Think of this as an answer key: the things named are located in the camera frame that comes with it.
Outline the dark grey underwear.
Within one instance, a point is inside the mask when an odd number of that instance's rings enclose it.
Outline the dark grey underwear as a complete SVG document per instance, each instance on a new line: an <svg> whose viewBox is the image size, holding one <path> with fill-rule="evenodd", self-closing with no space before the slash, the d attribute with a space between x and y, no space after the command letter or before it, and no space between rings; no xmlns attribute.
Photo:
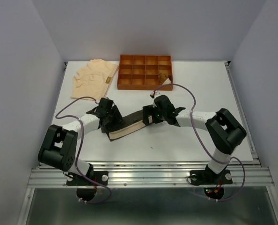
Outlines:
<svg viewBox="0 0 278 225"><path fill-rule="evenodd" d="M146 125L143 123L143 110L133 112L123 117L121 123L117 123L110 128L102 128L102 133L106 134L110 141L114 141L134 133Z"/></svg>

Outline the brown underwear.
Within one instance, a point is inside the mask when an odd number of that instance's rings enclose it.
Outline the brown underwear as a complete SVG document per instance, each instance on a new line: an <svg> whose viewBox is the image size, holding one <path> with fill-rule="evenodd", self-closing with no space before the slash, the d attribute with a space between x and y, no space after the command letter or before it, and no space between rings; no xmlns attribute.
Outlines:
<svg viewBox="0 0 278 225"><path fill-rule="evenodd" d="M169 78L169 75L166 73L159 73L158 80L159 80L159 85L166 85L172 83Z"/></svg>

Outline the orange compartment tray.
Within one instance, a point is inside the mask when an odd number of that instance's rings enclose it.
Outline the orange compartment tray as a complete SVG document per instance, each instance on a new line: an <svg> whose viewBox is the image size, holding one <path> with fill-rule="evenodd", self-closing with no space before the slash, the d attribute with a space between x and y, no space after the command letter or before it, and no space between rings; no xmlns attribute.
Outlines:
<svg viewBox="0 0 278 225"><path fill-rule="evenodd" d="M173 82L170 55L120 55L117 88L119 90L154 90L159 73L169 75Z"/></svg>

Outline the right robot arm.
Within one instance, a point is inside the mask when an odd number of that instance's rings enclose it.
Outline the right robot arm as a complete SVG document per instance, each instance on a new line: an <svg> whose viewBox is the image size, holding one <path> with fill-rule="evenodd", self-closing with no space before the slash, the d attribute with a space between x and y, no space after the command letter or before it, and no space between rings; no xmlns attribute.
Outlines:
<svg viewBox="0 0 278 225"><path fill-rule="evenodd" d="M143 123L148 126L163 121L176 127L191 127L194 132L205 130L214 143L214 153L210 155L205 169L190 172L192 185L212 185L219 181L232 183L231 179L226 178L229 173L226 167L247 133L229 110L222 108L217 112L197 112L184 107L176 108L167 96L160 95L154 99L153 104L143 107Z"/></svg>

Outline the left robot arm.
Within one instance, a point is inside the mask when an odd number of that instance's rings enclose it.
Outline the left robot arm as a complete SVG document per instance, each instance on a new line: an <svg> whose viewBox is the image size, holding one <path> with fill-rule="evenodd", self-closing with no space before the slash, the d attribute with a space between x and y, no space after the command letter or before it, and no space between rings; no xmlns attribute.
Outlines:
<svg viewBox="0 0 278 225"><path fill-rule="evenodd" d="M84 185L94 181L93 165L80 159L85 135L123 121L113 100L101 98L94 101L97 106L80 118L74 115L60 116L57 113L55 118L58 120L73 118L75 121L62 126L49 126L38 153L40 163L77 174L77 179Z"/></svg>

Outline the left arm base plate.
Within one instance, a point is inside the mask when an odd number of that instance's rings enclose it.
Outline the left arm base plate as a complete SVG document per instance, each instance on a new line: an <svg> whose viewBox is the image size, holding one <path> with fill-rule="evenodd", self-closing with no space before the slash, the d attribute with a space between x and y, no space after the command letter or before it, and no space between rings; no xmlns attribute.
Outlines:
<svg viewBox="0 0 278 225"><path fill-rule="evenodd" d="M66 185L67 186L93 186L94 183L88 181L84 177L74 174L72 172L64 173L66 177ZM99 184L108 185L108 178L109 178L109 172L108 171L95 171L93 178L94 182L97 182Z"/></svg>

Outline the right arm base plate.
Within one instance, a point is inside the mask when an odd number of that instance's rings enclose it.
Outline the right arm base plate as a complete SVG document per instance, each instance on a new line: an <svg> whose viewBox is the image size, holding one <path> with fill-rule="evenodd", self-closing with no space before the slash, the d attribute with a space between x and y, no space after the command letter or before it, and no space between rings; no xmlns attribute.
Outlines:
<svg viewBox="0 0 278 225"><path fill-rule="evenodd" d="M233 183L229 170L223 170L219 174L215 174L211 170L193 170L189 175L190 183L194 186L200 185L216 185L222 182L222 185Z"/></svg>

